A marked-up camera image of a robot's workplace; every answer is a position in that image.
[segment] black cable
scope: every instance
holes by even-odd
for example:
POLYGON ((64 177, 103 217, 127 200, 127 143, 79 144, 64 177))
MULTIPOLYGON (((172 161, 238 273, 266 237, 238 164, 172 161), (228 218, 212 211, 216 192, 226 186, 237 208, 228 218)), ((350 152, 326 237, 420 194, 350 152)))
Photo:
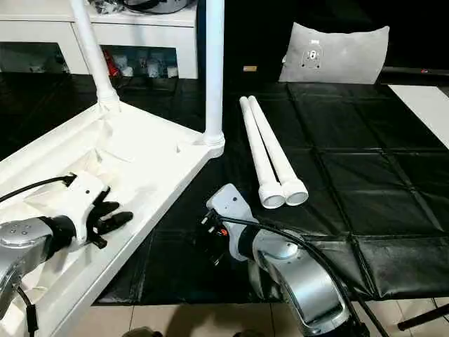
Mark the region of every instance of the black cable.
POLYGON ((348 287, 349 291, 354 295, 354 297, 356 298, 357 302, 365 310, 367 316, 369 316, 370 320, 373 322, 373 324, 375 325, 376 329, 379 331, 380 335, 382 337, 388 337, 388 334, 384 330, 383 326, 377 320, 376 316, 373 314, 371 309, 366 305, 366 303, 362 299, 362 297, 358 294, 357 290, 351 285, 351 282, 348 282, 346 280, 345 275, 342 272, 340 272, 339 268, 334 264, 334 262, 331 261, 326 255, 324 255, 324 253, 322 251, 320 251, 318 248, 316 248, 312 244, 310 244, 310 243, 308 243, 308 242, 306 242, 306 241, 296 237, 295 235, 292 235, 292 234, 290 234, 288 232, 284 232, 283 230, 280 230, 280 229, 275 228, 275 227, 271 227, 271 226, 268 226, 268 225, 263 225, 262 223, 256 223, 256 222, 253 222, 253 221, 247 221, 247 220, 240 220, 240 219, 224 217, 224 216, 219 215, 216 212, 215 212, 214 215, 217 217, 218 220, 221 220, 223 222, 238 223, 238 224, 241 224, 241 225, 253 226, 253 227, 261 228, 263 230, 268 230, 269 232, 273 232, 275 234, 281 235, 281 236, 291 240, 295 244, 297 244, 297 245, 301 246, 302 248, 304 248, 305 250, 307 250, 307 252, 316 260, 316 262, 318 262, 321 265, 321 267, 324 268, 324 270, 329 274, 330 278, 334 281, 334 284, 336 285, 336 287, 338 288, 339 292, 344 297, 344 301, 347 304, 348 309, 349 309, 351 315, 356 320, 356 323, 362 325, 362 323, 360 321, 360 318, 358 317, 358 315, 357 315, 357 313, 356 313, 356 311, 354 309, 354 306, 351 303, 351 300, 349 298, 347 290, 343 287, 342 282, 339 279, 342 279, 342 280, 345 281, 345 284, 348 287))
POLYGON ((39 187, 39 186, 46 185, 46 184, 50 184, 50 183, 54 183, 54 182, 56 182, 56 181, 62 181, 62 182, 65 183, 65 185, 68 186, 68 185, 70 185, 70 184, 72 183, 72 181, 73 181, 75 178, 76 178, 76 176, 73 175, 73 176, 55 177, 55 178, 50 178, 50 179, 38 181, 37 183, 33 183, 33 184, 31 184, 31 185, 21 187, 21 188, 19 188, 19 189, 16 190, 16 191, 13 191, 13 192, 11 192, 11 193, 8 193, 8 194, 6 194, 6 195, 0 197, 0 202, 3 202, 3 201, 5 201, 5 200, 7 200, 7 199, 10 199, 10 198, 12 198, 12 197, 15 197, 17 194, 23 193, 23 192, 28 191, 28 190, 30 190, 30 189, 32 189, 32 188, 39 187))
POLYGON ((36 306, 31 303, 29 300, 27 294, 23 291, 22 288, 18 287, 17 292, 19 293, 20 297, 25 302, 25 305, 27 307, 27 326, 28 326, 28 333, 29 337, 34 337, 34 332, 36 332, 39 327, 37 325, 37 311, 36 306))
MULTIPOLYGON (((435 305, 435 309, 439 308, 438 304, 436 304, 435 298, 432 298, 432 303, 435 305)), ((445 321, 447 321, 447 323, 449 323, 449 318, 447 318, 446 316, 443 316, 443 318, 445 321)))

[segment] white pipe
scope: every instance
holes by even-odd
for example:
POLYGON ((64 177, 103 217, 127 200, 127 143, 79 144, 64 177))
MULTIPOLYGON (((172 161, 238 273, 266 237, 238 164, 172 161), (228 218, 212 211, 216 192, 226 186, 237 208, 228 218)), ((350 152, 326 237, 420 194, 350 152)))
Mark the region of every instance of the white pipe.
POLYGON ((250 103, 246 97, 240 98, 240 106, 245 121, 246 133, 253 154, 253 161, 257 179, 259 180, 259 198, 266 209, 276 209, 282 206, 286 200, 283 196, 281 184, 276 180, 272 165, 269 163, 268 154, 260 137, 255 123, 250 103))
POLYGON ((225 0, 206 3, 206 131, 207 145, 225 141, 223 115, 223 52, 225 45, 225 0))
POLYGON ((93 81, 97 86, 98 102, 118 102, 119 97, 109 80, 109 71, 106 66, 105 57, 95 38, 91 19, 89 18, 84 0, 70 0, 70 4, 72 5, 84 54, 87 57, 89 70, 91 71, 93 81))
POLYGON ((274 135, 273 129, 269 125, 267 118, 254 96, 249 97, 249 103, 255 122, 259 128, 260 135, 268 150, 279 181, 282 184, 283 195, 286 198, 287 205, 296 206, 302 204, 309 197, 307 188, 296 176, 276 135, 274 135))

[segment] black mat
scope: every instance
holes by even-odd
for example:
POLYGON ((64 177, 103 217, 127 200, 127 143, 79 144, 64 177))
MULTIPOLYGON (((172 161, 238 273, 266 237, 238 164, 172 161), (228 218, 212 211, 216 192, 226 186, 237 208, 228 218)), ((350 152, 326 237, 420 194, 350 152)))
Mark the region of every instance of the black mat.
MULTIPOLYGON (((0 77, 3 157, 95 101, 88 77, 35 76, 0 77)), ((196 81, 134 79, 119 93, 203 130, 196 81)), ((213 267, 189 243, 205 201, 225 183, 237 186, 260 220, 297 230, 322 248, 367 297, 449 296, 449 152, 386 86, 228 86, 224 131, 225 154, 206 164, 98 303, 257 301, 243 263, 213 267), (238 104, 243 94, 256 95, 306 183, 304 206, 260 206, 238 104)))

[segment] metal stand leg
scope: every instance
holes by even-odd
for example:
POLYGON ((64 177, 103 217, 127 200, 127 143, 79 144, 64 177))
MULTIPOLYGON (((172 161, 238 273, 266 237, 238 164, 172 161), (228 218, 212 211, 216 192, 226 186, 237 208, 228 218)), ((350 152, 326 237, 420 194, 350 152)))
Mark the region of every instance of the metal stand leg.
POLYGON ((432 311, 426 312, 422 315, 407 319, 404 322, 398 323, 399 330, 407 330, 413 328, 414 326, 421 325, 434 319, 440 318, 442 316, 449 315, 449 304, 443 305, 442 307, 436 308, 432 311))

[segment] gray pillow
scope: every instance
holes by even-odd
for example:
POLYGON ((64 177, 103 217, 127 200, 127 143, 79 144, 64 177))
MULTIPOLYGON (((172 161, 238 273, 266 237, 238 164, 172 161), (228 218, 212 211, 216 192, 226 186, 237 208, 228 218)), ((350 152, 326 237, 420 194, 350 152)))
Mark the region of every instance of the gray pillow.
POLYGON ((373 84, 385 62, 389 27, 323 33, 293 24, 281 82, 373 84))

